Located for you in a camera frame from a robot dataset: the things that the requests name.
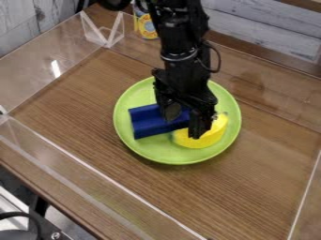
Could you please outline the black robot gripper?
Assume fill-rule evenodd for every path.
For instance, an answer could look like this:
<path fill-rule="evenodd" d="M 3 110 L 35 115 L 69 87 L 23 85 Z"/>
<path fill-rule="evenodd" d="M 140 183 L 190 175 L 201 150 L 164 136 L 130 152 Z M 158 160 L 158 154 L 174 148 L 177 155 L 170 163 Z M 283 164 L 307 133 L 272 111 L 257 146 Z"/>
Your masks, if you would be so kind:
<path fill-rule="evenodd" d="M 217 72 L 212 69 L 212 56 L 162 55 L 161 59 L 165 67 L 152 71 L 161 115 L 169 122 L 178 118 L 182 107 L 190 108 L 189 137 L 197 140 L 217 118 L 218 99 L 209 88 L 212 73 Z"/>

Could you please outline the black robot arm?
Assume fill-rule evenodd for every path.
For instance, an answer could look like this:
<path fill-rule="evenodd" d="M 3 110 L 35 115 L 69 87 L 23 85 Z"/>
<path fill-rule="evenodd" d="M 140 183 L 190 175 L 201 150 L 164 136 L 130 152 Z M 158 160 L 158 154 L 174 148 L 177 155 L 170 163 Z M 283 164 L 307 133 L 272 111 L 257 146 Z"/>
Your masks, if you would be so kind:
<path fill-rule="evenodd" d="M 189 136 L 194 139 L 212 129 L 218 99 L 209 80 L 221 67 L 212 66 L 216 47 L 205 40 L 210 16 L 201 0 L 138 0 L 148 7 L 161 39 L 165 66 L 152 71 L 154 94 L 161 114 L 174 120 L 190 110 Z"/>

